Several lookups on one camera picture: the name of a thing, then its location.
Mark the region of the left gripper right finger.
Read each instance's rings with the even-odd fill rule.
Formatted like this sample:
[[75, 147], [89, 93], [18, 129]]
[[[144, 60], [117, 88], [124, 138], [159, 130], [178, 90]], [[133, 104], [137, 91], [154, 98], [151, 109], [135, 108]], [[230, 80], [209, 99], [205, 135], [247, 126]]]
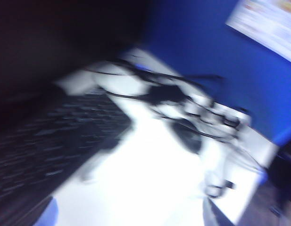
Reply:
[[234, 226], [209, 198], [204, 198], [202, 207], [204, 226]]

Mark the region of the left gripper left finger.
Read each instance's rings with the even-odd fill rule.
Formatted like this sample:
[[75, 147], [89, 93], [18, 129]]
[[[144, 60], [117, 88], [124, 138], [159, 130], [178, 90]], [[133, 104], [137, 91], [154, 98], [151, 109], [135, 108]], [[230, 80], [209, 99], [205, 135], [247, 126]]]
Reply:
[[58, 203], [53, 197], [33, 226], [55, 226], [58, 220]]

